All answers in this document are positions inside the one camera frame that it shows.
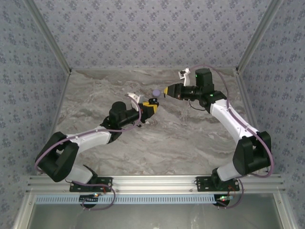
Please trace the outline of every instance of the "patterned wallpaper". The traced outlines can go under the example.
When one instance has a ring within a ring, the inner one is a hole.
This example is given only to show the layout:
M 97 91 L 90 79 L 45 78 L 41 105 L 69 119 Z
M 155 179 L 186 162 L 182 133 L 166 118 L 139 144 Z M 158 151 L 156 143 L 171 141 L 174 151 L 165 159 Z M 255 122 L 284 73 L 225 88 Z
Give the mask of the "patterned wallpaper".
M 1 0 L 0 21 L 0 228 L 9 229 L 66 76 L 22 0 Z
M 236 66 L 270 0 L 35 0 L 70 67 Z
M 305 228 L 305 2 L 281 6 L 246 70 L 245 85 L 261 129 L 272 136 L 276 172 L 285 177 Z

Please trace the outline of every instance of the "gray marble floor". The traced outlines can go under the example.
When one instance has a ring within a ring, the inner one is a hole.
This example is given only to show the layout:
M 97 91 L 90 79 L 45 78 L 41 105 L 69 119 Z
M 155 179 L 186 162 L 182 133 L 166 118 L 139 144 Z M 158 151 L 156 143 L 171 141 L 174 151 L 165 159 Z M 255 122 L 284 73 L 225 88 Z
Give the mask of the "gray marble floor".
M 191 84 L 195 84 L 194 73 Z M 232 70 L 225 79 L 231 101 L 245 117 L 244 106 Z M 216 90 L 225 93 L 218 75 L 213 73 Z M 57 130 L 79 133 L 97 127 L 108 115 L 112 103 L 123 101 L 127 92 L 152 97 L 179 83 L 174 70 L 84 70 L 70 76 Z M 80 154 L 77 162 L 98 174 L 207 174 L 232 160 L 235 143 L 226 129 L 207 112 L 192 109 L 187 101 L 159 97 L 157 113 L 142 128 L 123 133 L 115 142 Z

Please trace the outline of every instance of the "purple cable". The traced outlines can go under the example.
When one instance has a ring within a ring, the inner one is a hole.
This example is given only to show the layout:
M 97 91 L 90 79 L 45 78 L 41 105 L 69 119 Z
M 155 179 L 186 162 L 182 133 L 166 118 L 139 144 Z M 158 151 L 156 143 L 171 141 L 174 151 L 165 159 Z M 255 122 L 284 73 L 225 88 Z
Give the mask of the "purple cable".
M 84 208 L 84 210 L 88 210 L 88 211 L 106 210 L 106 209 L 110 208 L 110 207 L 114 204 L 114 202 L 115 202 L 115 197 L 116 197 L 115 191 L 114 191 L 114 189 L 113 189 L 111 186 L 109 186 L 109 185 L 104 185 L 104 184 L 93 184 L 93 185 L 90 185 L 90 184 L 84 184 L 84 183 L 81 183 L 81 182 L 78 182 L 78 181 L 73 181 L 73 183 L 78 184 L 78 185 L 82 185 L 82 186 L 91 186 L 91 187 L 92 187 L 92 186 L 101 186 L 101 187 L 107 187 L 107 188 L 110 188 L 110 190 L 113 192 L 113 199 L 112 199 L 112 202 L 111 202 L 109 205 L 107 205 L 107 206 L 105 206 L 105 207 L 103 207 L 103 208 L 86 208 L 86 207 L 84 206 L 84 203 L 85 203 L 85 201 L 87 200 L 87 198 L 84 199 L 83 202 L 81 203 L 81 205 L 82 205 L 82 207 Z
M 224 205 L 224 207 L 221 207 L 221 208 L 230 209 L 230 208 L 236 207 L 237 205 L 239 205 L 239 204 L 241 203 L 242 198 L 243 198 L 243 196 L 244 196 L 244 185 L 243 185 L 243 183 L 241 182 L 240 179 L 238 179 L 238 182 L 240 183 L 240 185 L 241 185 L 241 187 L 242 187 L 242 194 L 241 194 L 240 198 L 238 199 L 238 201 L 237 201 L 235 204 L 233 204 L 232 206 L 229 206 L 229 207 L 227 207 L 224 203 L 222 203 L 222 202 L 220 202 L 220 201 L 216 201 L 218 204 Z
M 208 67 L 208 68 L 211 68 L 213 69 L 215 72 L 217 72 L 217 74 L 220 76 L 221 80 L 223 81 L 224 83 L 224 87 L 227 91 L 227 107 L 228 107 L 228 111 L 230 113 L 230 115 L 243 127 L 245 128 L 245 130 L 248 130 L 254 137 L 256 137 L 256 139 L 263 145 L 263 147 L 265 148 L 265 150 L 267 151 L 267 154 L 269 156 L 269 159 L 270 159 L 270 170 L 269 172 L 266 174 L 266 175 L 258 175 L 258 174 L 254 174 L 254 173 L 251 173 L 251 175 L 255 176 L 255 177 L 261 177 L 261 178 L 266 178 L 266 177 L 269 177 L 272 175 L 273 173 L 273 170 L 274 170 L 274 160 L 273 160 L 273 157 L 272 157 L 272 154 L 271 154 L 271 151 L 270 149 L 268 148 L 268 146 L 266 145 L 266 143 L 260 138 L 260 136 L 258 136 L 253 130 L 249 129 L 247 127 L 247 125 L 245 125 L 238 117 L 236 117 L 234 115 L 234 113 L 232 112 L 232 110 L 230 109 L 230 102 L 229 102 L 229 90 L 228 90 L 228 87 L 227 87 L 227 84 L 224 80 L 224 77 L 223 75 L 217 70 L 215 69 L 214 67 L 212 66 L 209 66 L 209 65 L 206 65 L 206 64 L 198 64 L 198 65 L 195 65 L 193 66 L 192 68 L 190 68 L 189 70 L 192 71 L 194 70 L 195 68 L 198 68 L 198 67 Z
M 129 131 L 129 130 L 134 129 L 134 128 L 138 125 L 138 123 L 141 121 L 141 117 L 142 117 L 141 109 L 140 109 L 138 103 L 137 103 L 133 98 L 131 98 L 131 97 L 128 96 L 128 95 L 125 95 L 125 96 L 129 97 L 129 98 L 137 105 L 137 108 L 138 108 L 138 111 L 139 111 L 139 118 L 138 118 L 138 120 L 134 123 L 133 126 L 127 128 L 127 129 L 124 129 L 124 130 L 109 130 L 109 129 L 90 130 L 90 131 L 84 132 L 84 133 L 82 133 L 82 134 L 79 134 L 79 135 L 77 135 L 77 136 L 67 137 L 67 138 L 65 138 L 65 139 L 63 139 L 63 140 L 61 140 L 61 141 L 55 143 L 55 144 L 52 145 L 50 148 L 48 148 L 48 149 L 47 149 L 47 150 L 37 159 L 37 161 L 35 162 L 34 168 L 35 168 L 37 171 L 43 173 L 43 171 L 42 171 L 41 169 L 38 168 L 38 164 L 41 162 L 41 160 L 42 160 L 42 159 L 43 159 L 52 149 L 54 149 L 55 147 L 59 146 L 60 144 L 66 142 L 66 141 L 75 139 L 75 138 L 77 138 L 77 137 L 83 137 L 83 136 L 86 136 L 86 135 L 90 135 L 90 134 L 93 134 L 93 133 L 99 133 L 99 132 L 126 132 L 126 131 Z

